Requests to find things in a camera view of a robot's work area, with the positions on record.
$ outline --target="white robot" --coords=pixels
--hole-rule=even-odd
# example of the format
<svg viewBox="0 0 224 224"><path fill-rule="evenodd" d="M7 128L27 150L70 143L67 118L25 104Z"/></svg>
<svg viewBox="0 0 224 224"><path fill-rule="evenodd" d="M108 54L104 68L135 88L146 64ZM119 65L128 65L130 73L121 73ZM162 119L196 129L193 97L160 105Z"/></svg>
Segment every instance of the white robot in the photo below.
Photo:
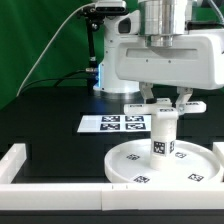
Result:
<svg viewBox="0 0 224 224"><path fill-rule="evenodd" d="M220 158L201 146L176 140L179 115L206 110L203 102L188 102L193 88L224 85L224 30L188 29L198 25L187 23L195 3L203 1L139 0L139 10L104 21L105 58L95 90L137 92L139 83L145 104L125 105L124 112L152 115L151 139L118 145L106 155L105 173L113 183L223 180ZM125 2L99 1L95 7L114 11L115 6L122 10ZM133 82L119 83L119 79ZM175 108L169 99L153 98L153 84L177 86Z"/></svg>

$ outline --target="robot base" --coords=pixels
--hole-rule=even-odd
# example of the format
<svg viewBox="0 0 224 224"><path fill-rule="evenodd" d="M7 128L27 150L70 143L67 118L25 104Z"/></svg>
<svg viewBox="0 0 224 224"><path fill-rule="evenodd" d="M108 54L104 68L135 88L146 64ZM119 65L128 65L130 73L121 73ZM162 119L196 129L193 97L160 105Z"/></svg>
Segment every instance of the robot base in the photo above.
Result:
<svg viewBox="0 0 224 224"><path fill-rule="evenodd" d="M164 166L164 161L161 161L161 169L158 170L150 167L150 151L150 139L130 141L114 147L105 157L107 178L112 183L147 184L222 181L222 166L216 156L206 148L176 140L169 162Z"/></svg>
<svg viewBox="0 0 224 224"><path fill-rule="evenodd" d="M94 89L94 95L97 97L102 97L106 99L112 99L112 100L133 100L138 99L141 96L140 91L137 92L127 92L127 93L112 93L112 92L105 92L101 90Z"/></svg>

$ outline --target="black cable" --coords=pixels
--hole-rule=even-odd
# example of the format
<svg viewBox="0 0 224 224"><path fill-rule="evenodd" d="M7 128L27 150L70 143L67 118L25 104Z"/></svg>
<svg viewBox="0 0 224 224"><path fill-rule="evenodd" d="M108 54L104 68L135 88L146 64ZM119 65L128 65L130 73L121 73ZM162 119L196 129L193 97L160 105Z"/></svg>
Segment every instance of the black cable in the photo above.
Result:
<svg viewBox="0 0 224 224"><path fill-rule="evenodd" d="M224 4L223 0L213 0L213 2L217 5L217 7L221 7ZM204 0L201 4L201 8L210 8L210 4L208 0Z"/></svg>
<svg viewBox="0 0 224 224"><path fill-rule="evenodd" d="M20 91L20 94L18 96L20 96L29 86L31 85L34 85L36 83L40 83L40 82L47 82L47 81L57 81L57 80L60 80L60 81L64 81L64 80L73 80L73 79L89 79L89 78L92 78L92 76L89 76L89 77L74 77L74 78L69 78L69 77L63 77L63 78L49 78L49 79L41 79L41 80L35 80L33 82L30 82L28 83L27 85L25 85L21 91Z"/></svg>
<svg viewBox="0 0 224 224"><path fill-rule="evenodd" d="M187 21L186 22L186 30L214 29L217 26L224 28L224 24L218 23L216 21Z"/></svg>
<svg viewBox="0 0 224 224"><path fill-rule="evenodd" d="M78 71L75 71L75 72L70 72L68 73L67 75L63 76L62 79L59 79L55 84L54 84L54 87L57 87L60 83L62 83L64 81L63 78L68 78L68 77L71 77L73 75L77 75L77 74L80 74L80 73L85 73L86 71L85 70L78 70Z"/></svg>

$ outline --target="white frame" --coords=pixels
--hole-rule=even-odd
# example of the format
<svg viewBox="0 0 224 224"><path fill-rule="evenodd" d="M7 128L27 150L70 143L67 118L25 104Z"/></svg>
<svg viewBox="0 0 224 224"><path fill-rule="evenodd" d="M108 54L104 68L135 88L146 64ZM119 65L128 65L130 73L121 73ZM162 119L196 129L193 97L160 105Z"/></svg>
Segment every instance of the white frame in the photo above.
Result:
<svg viewBox="0 0 224 224"><path fill-rule="evenodd" d="M213 150L224 164L224 143ZM25 160L25 144L14 144L0 161L0 210L224 209L224 183L11 184Z"/></svg>

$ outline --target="black square marker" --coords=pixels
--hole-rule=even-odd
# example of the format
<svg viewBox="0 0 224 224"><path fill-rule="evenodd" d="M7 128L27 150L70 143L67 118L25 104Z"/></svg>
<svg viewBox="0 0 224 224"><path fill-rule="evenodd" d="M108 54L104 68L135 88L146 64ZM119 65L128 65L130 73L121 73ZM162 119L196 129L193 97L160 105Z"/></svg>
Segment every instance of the black square marker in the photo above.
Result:
<svg viewBox="0 0 224 224"><path fill-rule="evenodd" d="M160 109L160 112L172 112L174 109Z"/></svg>
<svg viewBox="0 0 224 224"><path fill-rule="evenodd" d="M126 130L146 130L144 123L126 123Z"/></svg>
<svg viewBox="0 0 224 224"><path fill-rule="evenodd" d="M164 143L164 142L154 142L153 152L165 155L165 153L166 153L166 143Z"/></svg>
<svg viewBox="0 0 224 224"><path fill-rule="evenodd" d="M120 130L120 124L113 124L113 123L110 123L110 124L101 124L100 125L100 130L101 131L119 131Z"/></svg>
<svg viewBox="0 0 224 224"><path fill-rule="evenodd" d="M125 116L126 122L144 122L143 116Z"/></svg>
<svg viewBox="0 0 224 224"><path fill-rule="evenodd" d="M103 116L102 122L120 122L120 116Z"/></svg>
<svg viewBox="0 0 224 224"><path fill-rule="evenodd" d="M175 141L170 142L170 153L173 152L175 146Z"/></svg>
<svg viewBox="0 0 224 224"><path fill-rule="evenodd" d="M137 159L139 159L139 158L140 158L140 156L137 156L137 155L131 154L131 155L127 156L127 158L128 158L128 159L130 159L130 160L137 160Z"/></svg>
<svg viewBox="0 0 224 224"><path fill-rule="evenodd" d="M175 154L175 156L178 157L178 158L180 158L180 159L183 159L185 156L187 156L187 154L184 154L184 153L182 153L182 152L177 152L177 153Z"/></svg>
<svg viewBox="0 0 224 224"><path fill-rule="evenodd" d="M188 178L200 182L204 177L193 173Z"/></svg>
<svg viewBox="0 0 224 224"><path fill-rule="evenodd" d="M145 184L145 183L149 182L150 179L147 178L147 177L139 176L139 177L136 177L134 179L134 181L137 182L137 183Z"/></svg>

